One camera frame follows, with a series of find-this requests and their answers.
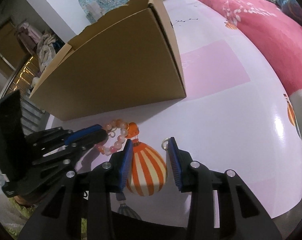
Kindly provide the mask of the orange carved pendant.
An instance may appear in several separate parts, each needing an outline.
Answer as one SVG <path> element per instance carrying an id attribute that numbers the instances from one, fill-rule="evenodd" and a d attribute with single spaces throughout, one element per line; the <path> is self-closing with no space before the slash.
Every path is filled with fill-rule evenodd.
<path id="1" fill-rule="evenodd" d="M 127 129 L 127 139 L 132 140 L 132 142 L 136 143 L 138 142 L 138 135 L 139 135 L 139 128 L 136 123 L 131 122 L 129 123 L 128 129 Z"/>

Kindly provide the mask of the brown cardboard box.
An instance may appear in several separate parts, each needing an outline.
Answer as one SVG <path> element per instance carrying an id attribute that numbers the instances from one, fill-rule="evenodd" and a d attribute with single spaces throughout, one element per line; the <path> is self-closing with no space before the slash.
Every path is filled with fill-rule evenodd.
<path id="1" fill-rule="evenodd" d="M 173 25 L 162 0 L 129 0 L 69 40 L 30 100 L 67 121 L 184 98 Z"/>

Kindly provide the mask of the pile of clothes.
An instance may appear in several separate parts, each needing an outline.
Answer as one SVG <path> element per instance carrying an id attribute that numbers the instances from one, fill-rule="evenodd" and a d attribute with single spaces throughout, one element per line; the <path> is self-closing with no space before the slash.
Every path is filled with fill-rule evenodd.
<path id="1" fill-rule="evenodd" d="M 37 56 L 40 72 L 45 70 L 65 45 L 52 31 L 41 33 L 26 21 L 17 26 L 16 36 L 31 55 Z"/>

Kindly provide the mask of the pink floral blanket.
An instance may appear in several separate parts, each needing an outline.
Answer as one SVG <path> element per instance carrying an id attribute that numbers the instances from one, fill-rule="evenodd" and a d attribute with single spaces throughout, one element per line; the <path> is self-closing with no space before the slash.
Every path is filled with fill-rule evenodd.
<path id="1" fill-rule="evenodd" d="M 198 0 L 250 39 L 288 94 L 302 89 L 302 26 L 266 0 Z"/>

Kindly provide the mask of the blue bedding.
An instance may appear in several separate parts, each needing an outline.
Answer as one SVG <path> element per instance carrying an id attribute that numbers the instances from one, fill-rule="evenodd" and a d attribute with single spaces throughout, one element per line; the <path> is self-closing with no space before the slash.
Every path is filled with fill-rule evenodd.
<path id="1" fill-rule="evenodd" d="M 302 8 L 297 0 L 276 0 L 281 11 L 302 26 Z"/>

